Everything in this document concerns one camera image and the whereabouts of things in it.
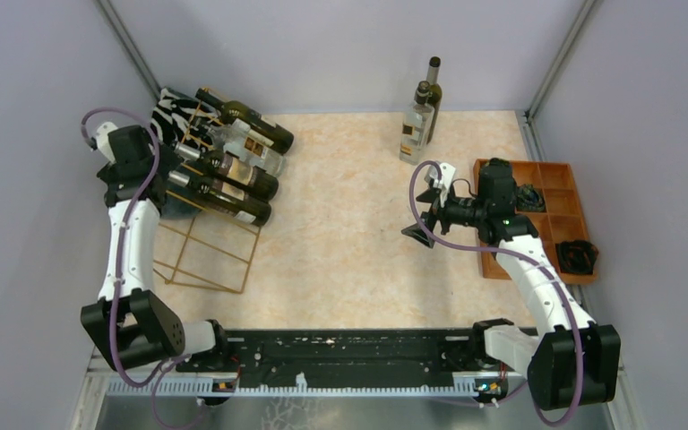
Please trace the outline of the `grey green fluffy cloth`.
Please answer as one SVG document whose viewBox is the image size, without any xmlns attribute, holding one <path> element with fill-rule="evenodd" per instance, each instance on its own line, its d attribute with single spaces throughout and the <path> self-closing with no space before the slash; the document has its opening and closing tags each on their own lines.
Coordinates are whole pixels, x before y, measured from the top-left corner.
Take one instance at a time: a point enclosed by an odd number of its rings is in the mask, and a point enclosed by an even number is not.
<svg viewBox="0 0 688 430">
<path fill-rule="evenodd" d="M 184 202 L 174 195 L 168 194 L 166 202 L 161 208 L 160 214 L 162 219 L 178 220 L 192 219 L 198 213 L 198 208 L 195 208 L 188 202 Z"/>
</svg>

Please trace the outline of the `clear glass liquor bottle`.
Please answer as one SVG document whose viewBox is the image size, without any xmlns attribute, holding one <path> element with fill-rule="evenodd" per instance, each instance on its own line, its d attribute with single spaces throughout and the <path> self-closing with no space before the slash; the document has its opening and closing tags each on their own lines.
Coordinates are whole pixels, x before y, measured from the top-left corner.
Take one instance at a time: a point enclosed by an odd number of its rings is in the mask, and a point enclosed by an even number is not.
<svg viewBox="0 0 688 430">
<path fill-rule="evenodd" d="M 280 177 L 283 173 L 284 157 L 255 138 L 255 132 L 249 132 L 244 123 L 216 125 L 204 120 L 191 127 L 190 135 L 202 143 L 206 151 L 228 153 L 271 176 Z"/>
</svg>

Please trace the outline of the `dark labelled wine bottle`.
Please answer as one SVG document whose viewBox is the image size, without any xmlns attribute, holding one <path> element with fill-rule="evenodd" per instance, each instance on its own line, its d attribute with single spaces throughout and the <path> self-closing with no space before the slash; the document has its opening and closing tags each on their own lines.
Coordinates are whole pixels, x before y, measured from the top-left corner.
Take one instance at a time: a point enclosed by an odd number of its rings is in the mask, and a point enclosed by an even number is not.
<svg viewBox="0 0 688 430">
<path fill-rule="evenodd" d="M 198 172 L 228 182 L 262 201 L 269 202 L 279 190 L 280 183 L 275 176 L 222 150 L 200 151 L 178 143 L 175 153 Z"/>
</svg>

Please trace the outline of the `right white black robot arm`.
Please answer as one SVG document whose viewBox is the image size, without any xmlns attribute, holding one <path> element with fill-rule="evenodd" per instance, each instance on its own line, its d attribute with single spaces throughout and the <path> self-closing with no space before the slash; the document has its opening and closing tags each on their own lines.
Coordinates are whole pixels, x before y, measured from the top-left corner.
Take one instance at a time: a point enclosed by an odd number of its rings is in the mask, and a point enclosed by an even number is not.
<svg viewBox="0 0 688 430">
<path fill-rule="evenodd" d="M 491 159 L 480 169 L 477 192 L 459 197 L 455 168 L 426 160 L 410 178 L 408 202 L 415 224 L 404 228 L 427 247 L 440 244 L 454 226 L 474 228 L 479 245 L 468 251 L 492 256 L 517 286 L 536 322 L 528 335 L 509 322 L 491 322 L 469 343 L 469 359 L 480 369 L 498 362 L 525 376 L 540 412 L 564 409 L 570 417 L 582 405 L 615 398 L 621 338 L 614 326 L 599 324 L 567 290 L 546 254 L 538 230 L 517 210 L 512 164 Z"/>
</svg>

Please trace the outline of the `clear tall glass bottle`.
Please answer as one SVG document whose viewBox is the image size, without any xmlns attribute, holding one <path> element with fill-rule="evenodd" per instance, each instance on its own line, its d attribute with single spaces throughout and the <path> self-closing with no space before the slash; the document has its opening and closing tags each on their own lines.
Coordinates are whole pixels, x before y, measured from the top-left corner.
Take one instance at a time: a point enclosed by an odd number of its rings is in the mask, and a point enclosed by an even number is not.
<svg viewBox="0 0 688 430">
<path fill-rule="evenodd" d="M 410 165 L 417 165 L 420 162 L 427 145 L 434 119 L 434 107 L 429 103 L 431 95 L 430 83 L 419 82 L 413 101 L 403 116 L 399 157 Z"/>
</svg>

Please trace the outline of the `dark rosette back compartment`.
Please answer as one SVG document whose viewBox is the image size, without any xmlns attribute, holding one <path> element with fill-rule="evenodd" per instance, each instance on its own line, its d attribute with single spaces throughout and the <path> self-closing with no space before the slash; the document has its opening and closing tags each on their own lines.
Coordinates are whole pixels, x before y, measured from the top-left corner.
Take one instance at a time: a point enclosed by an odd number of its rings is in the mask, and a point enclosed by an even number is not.
<svg viewBox="0 0 688 430">
<path fill-rule="evenodd" d="M 507 159 L 491 158 L 487 161 L 488 166 L 498 166 L 498 167 L 510 167 L 511 162 Z"/>
</svg>

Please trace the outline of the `orange compartment tray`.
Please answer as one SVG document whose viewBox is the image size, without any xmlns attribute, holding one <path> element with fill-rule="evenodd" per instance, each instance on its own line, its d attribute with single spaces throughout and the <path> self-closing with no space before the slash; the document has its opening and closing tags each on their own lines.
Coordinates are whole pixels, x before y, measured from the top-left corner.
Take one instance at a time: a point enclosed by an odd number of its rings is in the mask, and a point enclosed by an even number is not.
<svg viewBox="0 0 688 430">
<path fill-rule="evenodd" d="M 561 272 L 555 245 L 563 241 L 590 240 L 581 208 L 572 169 L 565 163 L 513 160 L 512 176 L 517 185 L 533 184 L 546 201 L 545 212 L 525 212 L 541 237 L 546 255 L 561 279 L 573 285 L 588 285 L 598 278 L 597 265 L 593 275 Z"/>
</svg>

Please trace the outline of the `zebra pattern cloth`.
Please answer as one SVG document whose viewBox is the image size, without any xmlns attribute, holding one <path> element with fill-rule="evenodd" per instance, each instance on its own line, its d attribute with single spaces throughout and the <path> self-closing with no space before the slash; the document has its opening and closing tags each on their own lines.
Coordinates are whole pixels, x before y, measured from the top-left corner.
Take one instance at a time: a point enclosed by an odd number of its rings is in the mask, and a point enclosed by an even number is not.
<svg viewBox="0 0 688 430">
<path fill-rule="evenodd" d="M 163 87 L 159 100 L 150 116 L 150 128 L 159 141 L 166 145 L 181 142 L 190 128 L 190 120 L 199 107 L 199 101 L 177 90 Z"/>
</svg>

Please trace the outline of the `green bottle grey capsule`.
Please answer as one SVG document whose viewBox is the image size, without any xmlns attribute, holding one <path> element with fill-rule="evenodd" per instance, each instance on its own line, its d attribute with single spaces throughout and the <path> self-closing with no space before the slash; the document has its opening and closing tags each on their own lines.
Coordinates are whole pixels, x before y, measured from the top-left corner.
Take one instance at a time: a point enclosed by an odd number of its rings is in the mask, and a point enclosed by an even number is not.
<svg viewBox="0 0 688 430">
<path fill-rule="evenodd" d="M 427 135 L 427 143 L 430 144 L 434 137 L 434 129 L 438 121 L 438 114 L 441 108 L 443 90 L 441 85 L 438 83 L 438 76 L 441 67 L 442 60 L 439 56 L 432 56 L 428 63 L 428 69 L 426 73 L 426 80 L 429 83 L 430 95 L 427 100 L 429 106 L 434 109 L 432 116 L 432 123 L 429 128 Z"/>
</svg>

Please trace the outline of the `black rosette front compartment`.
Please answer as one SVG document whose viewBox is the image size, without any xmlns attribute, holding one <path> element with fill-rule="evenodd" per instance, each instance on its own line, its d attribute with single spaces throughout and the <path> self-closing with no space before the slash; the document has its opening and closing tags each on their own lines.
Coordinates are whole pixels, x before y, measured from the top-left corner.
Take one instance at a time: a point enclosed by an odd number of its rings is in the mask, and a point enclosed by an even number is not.
<svg viewBox="0 0 688 430">
<path fill-rule="evenodd" d="M 555 245 L 561 272 L 574 275 L 593 275 L 599 250 L 590 241 L 563 241 Z"/>
</svg>

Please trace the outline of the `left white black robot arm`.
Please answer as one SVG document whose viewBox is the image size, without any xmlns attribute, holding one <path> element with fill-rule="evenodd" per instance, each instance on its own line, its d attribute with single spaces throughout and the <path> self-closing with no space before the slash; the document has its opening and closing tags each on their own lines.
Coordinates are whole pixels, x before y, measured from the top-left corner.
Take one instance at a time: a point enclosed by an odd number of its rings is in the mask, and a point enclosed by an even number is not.
<svg viewBox="0 0 688 430">
<path fill-rule="evenodd" d="M 112 369 L 124 371 L 192 355 L 212 371 L 233 357 L 227 334 L 215 320 L 184 323 L 153 291 L 153 251 L 168 174 L 178 160 L 154 145 L 140 125 L 107 121 L 90 139 L 107 164 L 98 178 L 111 227 L 106 274 L 95 303 L 81 323 Z"/>
</svg>

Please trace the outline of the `dark green wine bottle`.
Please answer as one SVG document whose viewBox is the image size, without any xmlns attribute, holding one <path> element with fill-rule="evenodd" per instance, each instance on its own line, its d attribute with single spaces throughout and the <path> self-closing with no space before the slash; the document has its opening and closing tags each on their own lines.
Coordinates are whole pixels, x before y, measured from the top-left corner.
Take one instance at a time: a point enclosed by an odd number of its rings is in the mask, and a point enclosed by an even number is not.
<svg viewBox="0 0 688 430">
<path fill-rule="evenodd" d="M 243 102 L 238 100 L 223 101 L 206 88 L 199 89 L 195 97 L 214 108 L 222 123 L 233 124 L 236 120 L 241 120 L 249 125 L 253 132 L 265 139 L 269 148 L 279 154 L 284 155 L 291 149 L 295 140 L 292 132 Z"/>
</svg>

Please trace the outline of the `olive green wine bottle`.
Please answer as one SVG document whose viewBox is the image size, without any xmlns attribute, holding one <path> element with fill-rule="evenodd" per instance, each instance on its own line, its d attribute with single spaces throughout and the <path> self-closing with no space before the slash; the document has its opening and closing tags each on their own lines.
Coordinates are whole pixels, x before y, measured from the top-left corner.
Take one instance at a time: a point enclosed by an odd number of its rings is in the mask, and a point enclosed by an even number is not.
<svg viewBox="0 0 688 430">
<path fill-rule="evenodd" d="M 267 202 L 219 179 L 188 176 L 173 170 L 168 180 L 189 191 L 188 201 L 245 224 L 262 227 L 271 217 L 272 208 Z"/>
</svg>

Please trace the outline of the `dark green rosette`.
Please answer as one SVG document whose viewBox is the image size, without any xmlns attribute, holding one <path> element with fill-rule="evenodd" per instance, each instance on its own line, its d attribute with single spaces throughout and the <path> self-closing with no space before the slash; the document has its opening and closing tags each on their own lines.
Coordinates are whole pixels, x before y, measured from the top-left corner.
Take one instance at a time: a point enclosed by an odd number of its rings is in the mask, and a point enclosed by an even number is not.
<svg viewBox="0 0 688 430">
<path fill-rule="evenodd" d="M 517 189 L 517 210 L 524 212 L 545 212 L 546 201 L 543 193 L 533 184 L 519 185 Z"/>
</svg>

